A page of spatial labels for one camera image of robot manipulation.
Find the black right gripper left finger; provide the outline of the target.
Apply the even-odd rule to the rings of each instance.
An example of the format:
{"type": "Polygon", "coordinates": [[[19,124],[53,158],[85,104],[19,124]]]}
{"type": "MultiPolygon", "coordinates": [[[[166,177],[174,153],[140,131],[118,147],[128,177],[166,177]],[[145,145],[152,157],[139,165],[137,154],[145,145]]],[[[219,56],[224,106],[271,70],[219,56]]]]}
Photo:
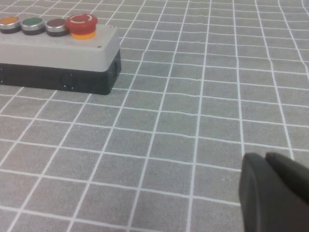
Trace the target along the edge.
{"type": "Polygon", "coordinates": [[[309,204],[293,193],[262,157],[242,160],[239,201],[246,232],[307,232],[309,204]]]}

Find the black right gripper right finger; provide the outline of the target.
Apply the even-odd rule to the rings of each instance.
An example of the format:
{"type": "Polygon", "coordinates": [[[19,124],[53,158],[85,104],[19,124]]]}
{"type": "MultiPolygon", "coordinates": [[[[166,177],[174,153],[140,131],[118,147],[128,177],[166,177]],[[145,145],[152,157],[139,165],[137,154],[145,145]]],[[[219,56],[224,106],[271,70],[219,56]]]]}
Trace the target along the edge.
{"type": "Polygon", "coordinates": [[[309,169],[276,152],[267,152],[265,159],[285,185],[309,204],[309,169]]]}

